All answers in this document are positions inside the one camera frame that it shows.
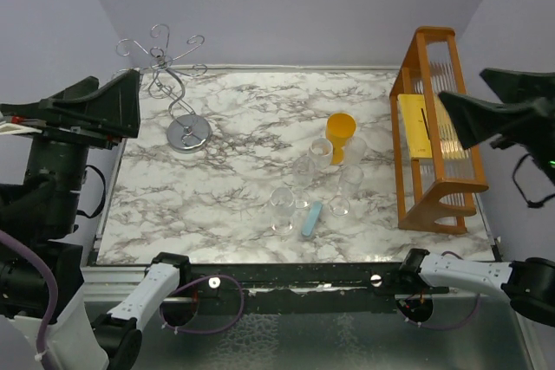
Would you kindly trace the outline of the clear ribbed wine glass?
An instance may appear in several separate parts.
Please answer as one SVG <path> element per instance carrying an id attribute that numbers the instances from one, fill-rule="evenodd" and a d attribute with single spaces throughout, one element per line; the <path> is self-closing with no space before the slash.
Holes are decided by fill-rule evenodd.
<path id="1" fill-rule="evenodd" d="M 343 164 L 345 166 L 358 166 L 367 151 L 367 143 L 361 137 L 353 136 L 343 149 Z"/>

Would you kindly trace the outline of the yellow plastic wine glass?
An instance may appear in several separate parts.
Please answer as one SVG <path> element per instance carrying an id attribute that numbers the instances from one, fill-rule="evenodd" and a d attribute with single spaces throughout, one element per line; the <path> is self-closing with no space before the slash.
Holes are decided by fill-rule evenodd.
<path id="1" fill-rule="evenodd" d="M 333 166 L 337 166 L 343 161 L 344 146 L 355 131 L 356 121 L 350 114 L 335 113 L 328 118 L 325 136 L 333 148 L 331 160 Z"/>

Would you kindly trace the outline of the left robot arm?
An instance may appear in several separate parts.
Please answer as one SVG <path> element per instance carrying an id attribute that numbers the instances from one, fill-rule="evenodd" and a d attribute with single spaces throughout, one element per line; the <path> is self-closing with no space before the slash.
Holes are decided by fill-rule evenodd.
<path id="1" fill-rule="evenodd" d="M 84 306 L 79 197 L 91 148 L 140 130 L 140 74 L 101 84 L 89 76 L 49 98 L 1 107 L 1 131 L 32 140 L 23 182 L 1 187 L 1 313 L 45 369 L 129 369 L 164 299 L 191 287 L 186 256 L 160 253 L 118 306 L 95 320 Z"/>

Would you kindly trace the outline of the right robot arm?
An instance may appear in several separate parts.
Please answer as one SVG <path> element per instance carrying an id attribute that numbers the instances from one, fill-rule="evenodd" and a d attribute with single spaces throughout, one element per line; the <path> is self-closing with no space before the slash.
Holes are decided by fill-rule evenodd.
<path id="1" fill-rule="evenodd" d="M 489 140 L 493 149 L 519 145 L 548 179 L 554 178 L 554 75 L 485 68 L 481 79 L 498 102 L 442 91 L 463 149 Z M 411 250 L 398 272 L 409 293 L 422 288 L 457 288 L 497 296 L 525 318 L 553 326 L 554 263 L 541 257 L 510 263 L 483 263 Z"/>

